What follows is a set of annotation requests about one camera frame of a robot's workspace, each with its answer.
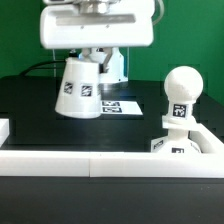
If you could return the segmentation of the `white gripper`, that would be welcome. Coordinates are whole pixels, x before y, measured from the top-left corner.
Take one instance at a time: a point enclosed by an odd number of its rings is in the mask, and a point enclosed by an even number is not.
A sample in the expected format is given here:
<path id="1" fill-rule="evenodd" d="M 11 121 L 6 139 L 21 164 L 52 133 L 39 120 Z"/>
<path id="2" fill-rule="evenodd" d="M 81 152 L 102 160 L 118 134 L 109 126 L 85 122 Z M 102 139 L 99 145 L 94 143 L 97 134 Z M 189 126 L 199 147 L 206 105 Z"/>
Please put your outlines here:
<path id="1" fill-rule="evenodd" d="M 82 49 L 78 58 L 91 62 L 90 48 L 100 48 L 99 65 L 107 73 L 111 47 L 149 46 L 153 42 L 153 1 L 45 1 L 40 40 L 46 49 Z"/>

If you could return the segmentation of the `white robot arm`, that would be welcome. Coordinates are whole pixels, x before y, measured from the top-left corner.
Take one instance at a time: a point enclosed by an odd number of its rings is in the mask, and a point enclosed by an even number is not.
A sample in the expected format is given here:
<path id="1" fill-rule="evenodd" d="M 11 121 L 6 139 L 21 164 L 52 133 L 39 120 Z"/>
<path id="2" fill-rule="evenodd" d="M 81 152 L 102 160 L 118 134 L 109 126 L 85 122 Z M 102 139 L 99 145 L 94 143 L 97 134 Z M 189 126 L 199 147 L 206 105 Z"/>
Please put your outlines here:
<path id="1" fill-rule="evenodd" d="M 153 42 L 163 0 L 42 0 L 40 39 L 47 49 L 79 49 L 102 66 L 103 84 L 125 82 L 122 48 Z"/>

